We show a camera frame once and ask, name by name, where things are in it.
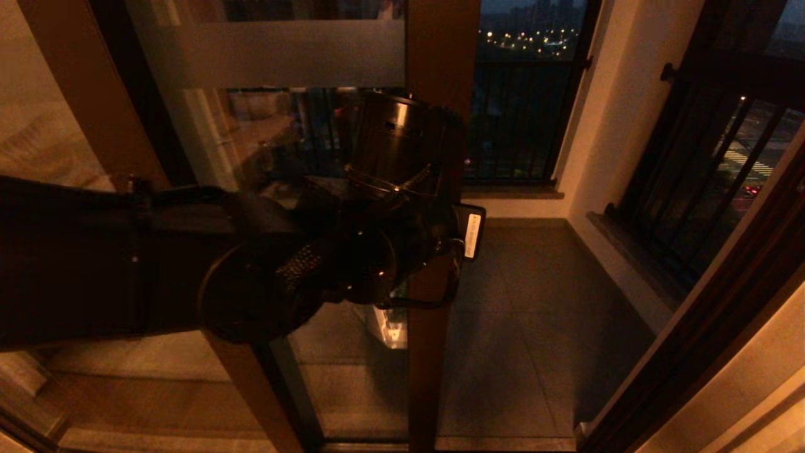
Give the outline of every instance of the wooden frame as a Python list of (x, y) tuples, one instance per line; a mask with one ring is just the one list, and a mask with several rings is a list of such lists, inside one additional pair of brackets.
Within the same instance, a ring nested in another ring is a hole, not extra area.
[(84, 0), (19, 0), (28, 26), (89, 145), (118, 191), (137, 175), (158, 188), (170, 181), (154, 154)]
[(633, 451), (751, 338), (803, 278), (805, 144), (677, 324), (580, 451)]
[[(406, 15), (406, 82), (425, 102), (447, 106), (469, 120), (475, 68), (475, 40), (481, 1), (432, 2), (409, 0)], [(445, 170), (444, 182), (453, 202), (460, 200), (464, 172), (463, 147)], [(411, 296), (439, 300), (444, 293), (448, 261), (434, 260), (414, 276)], [(450, 306), (437, 310), (409, 310), (408, 430), (410, 451), (436, 449), (442, 360), (447, 341)]]

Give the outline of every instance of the label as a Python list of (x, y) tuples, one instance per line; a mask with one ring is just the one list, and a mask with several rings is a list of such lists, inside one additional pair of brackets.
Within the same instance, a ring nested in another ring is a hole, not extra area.
[(475, 245), (478, 240), (478, 231), (481, 229), (481, 216), (470, 214), (467, 219), (467, 234), (464, 236), (464, 256), (475, 257)]

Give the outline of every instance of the wooden door frame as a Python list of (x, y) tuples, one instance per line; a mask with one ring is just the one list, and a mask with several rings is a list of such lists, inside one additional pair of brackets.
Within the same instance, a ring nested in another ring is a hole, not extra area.
[[(406, 84), (417, 97), (446, 106), (469, 123), (475, 47), (481, 0), (408, 0), (406, 14)], [(466, 145), (445, 170), (453, 202), (460, 201)], [(434, 260), (414, 276), (414, 298), (439, 300), (448, 262)], [(410, 451), (436, 450), (442, 363), (450, 305), (408, 313), (408, 434)]]

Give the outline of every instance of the glass door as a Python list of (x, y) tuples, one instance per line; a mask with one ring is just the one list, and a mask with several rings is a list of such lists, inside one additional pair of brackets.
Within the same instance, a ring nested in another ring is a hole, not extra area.
[[(401, 0), (160, 0), (126, 9), (202, 185), (292, 208), (302, 175), (343, 176), (360, 92), (405, 86)], [(315, 413), (319, 426), (308, 429), (329, 442), (407, 440), (406, 322), (405, 310), (325, 304), (276, 342), (292, 357), (284, 379), (300, 380), (297, 406)]]
[[(0, 176), (113, 192), (114, 166), (99, 159), (90, 144), (89, 129), (65, 101), (16, 1), (0, 1), (0, 24)], [(4, 232), (7, 214), (2, 213)], [(76, 297), (104, 290), (100, 283), (84, 288), (83, 295), (55, 288), (55, 296), (43, 302), (51, 309), (36, 314), (41, 323), (31, 322), (20, 315), (25, 310), (19, 304), (35, 301), (20, 301), (16, 295), (27, 290), (19, 287), (60, 279), (39, 265), (26, 265), (39, 256), (17, 260), (14, 248), (20, 243), (6, 236), (0, 243), (4, 322), (18, 319), (30, 332), (63, 324), (59, 314), (70, 313)], [(86, 248), (70, 247), (73, 255), (64, 256), (64, 264), (85, 265)], [(109, 295), (106, 303), (120, 301)], [(5, 347), (7, 334), (0, 333), (2, 451), (274, 450), (199, 330), (19, 349)]]

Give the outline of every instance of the glass panel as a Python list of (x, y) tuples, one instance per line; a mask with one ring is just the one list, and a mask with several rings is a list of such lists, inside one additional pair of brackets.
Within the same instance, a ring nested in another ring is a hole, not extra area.
[(0, 388), (63, 448), (273, 448), (198, 330), (2, 354)]
[(348, 302), (288, 336), (326, 438), (408, 437), (407, 312)]
[(514, 0), (481, 3), (477, 60), (572, 60), (585, 0)]
[[(405, 83), (400, 0), (126, 5), (203, 184), (292, 207), (302, 176), (343, 176), (362, 87)], [(407, 438), (405, 321), (325, 304), (289, 336), (326, 437)]]
[(309, 19), (402, 19), (404, 0), (175, 0), (161, 2), (162, 14), (196, 23)]
[(803, 0), (732, 2), (714, 48), (805, 60)]
[(586, 9), (585, 0), (481, 3), (467, 181), (550, 176)]
[(716, 214), (776, 108), (777, 106), (768, 102), (756, 101), (749, 109), (724, 159), (706, 184), (704, 192), (672, 244), (680, 256), (689, 257), (694, 252), (697, 241)]
[(539, 179), (559, 124), (569, 66), (478, 67), (467, 179)]
[[(282, 4), (231, 3), (258, 9)], [(202, 184), (259, 187), (259, 179), (277, 170), (274, 153), (301, 161), (303, 172), (337, 176), (344, 142), (337, 123), (349, 122), (344, 108), (356, 94), (352, 87), (404, 85), (403, 20), (197, 25), (193, 8), (200, 6), (190, 4), (128, 2), (127, 7)]]
[[(736, 193), (729, 203), (729, 207), (720, 217), (718, 223), (713, 231), (707, 237), (704, 245), (696, 254), (695, 259), (691, 262), (691, 266), (697, 272), (704, 272), (716, 253), (724, 245), (729, 235), (733, 232), (738, 222), (744, 217), (746, 212), (752, 206), (752, 203), (758, 193), (763, 189), (763, 185), (769, 180), (769, 176), (777, 166), (782, 154), (791, 144), (791, 140), (799, 130), (805, 119), (805, 114), (797, 110), (786, 110), (782, 120), (774, 129), (774, 133), (769, 140), (769, 143), (763, 148), (763, 152), (758, 157), (758, 160), (752, 165), (752, 169), (746, 176), (743, 182), (743, 187)], [(726, 156), (725, 160), (732, 160), (739, 164), (742, 160), (745, 162), (744, 150), (737, 149)]]
[(766, 55), (805, 60), (805, 2), (788, 0), (777, 28), (766, 48)]
[[(114, 190), (17, 2), (0, 28), (0, 174)], [(76, 451), (273, 450), (198, 330), (2, 353), (0, 408)]]
[[(729, 96), (725, 101), (729, 105), (736, 104), (736, 98), (737, 97)], [(745, 104), (747, 102), (751, 101), (747, 101), (746, 97), (743, 96), (737, 99), (737, 105), (735, 106), (732, 115), (729, 117), (729, 121), (720, 132), (718, 142), (710, 151), (704, 148), (707, 146), (707, 144), (701, 143), (703, 148), (700, 149), (692, 158), (680, 159), (681, 165), (685, 167), (684, 174), (682, 175), (681, 181), (676, 186), (674, 192), (668, 195), (669, 202), (667, 208), (663, 212), (663, 216), (659, 219), (654, 229), (654, 233), (664, 243), (673, 242), (675, 235), (678, 233), (678, 229), (681, 227), (680, 223), (683, 223), (683, 220), (687, 219), (687, 216), (691, 214), (691, 210), (696, 207), (696, 202), (700, 199), (702, 193), (707, 193), (707, 180), (711, 176), (710, 172), (712, 171), (712, 166), (714, 164), (721, 164), (720, 154), (722, 152), (731, 152), (729, 148), (727, 150), (723, 150), (721, 148), (724, 146), (724, 140), (727, 139), (727, 135), (729, 135), (730, 131), (733, 129), (733, 124), (737, 119), (739, 112), (746, 108)], [(740, 124), (736, 126), (742, 128), (739, 128), (737, 131), (735, 131), (735, 137), (732, 137), (732, 140), (738, 139), (739, 137), (746, 137), (750, 124), (758, 120), (758, 118), (755, 118), (756, 116), (757, 115), (753, 113), (752, 118), (747, 118), (748, 122), (744, 121), (744, 118), (741, 118)], [(712, 127), (719, 127), (720, 124), (721, 122), (717, 122)], [(657, 214), (657, 210), (662, 205), (661, 201), (662, 200), (657, 200), (651, 203), (651, 206), (654, 209), (652, 210), (652, 214)], [(646, 225), (650, 227), (651, 219), (646, 220)]]

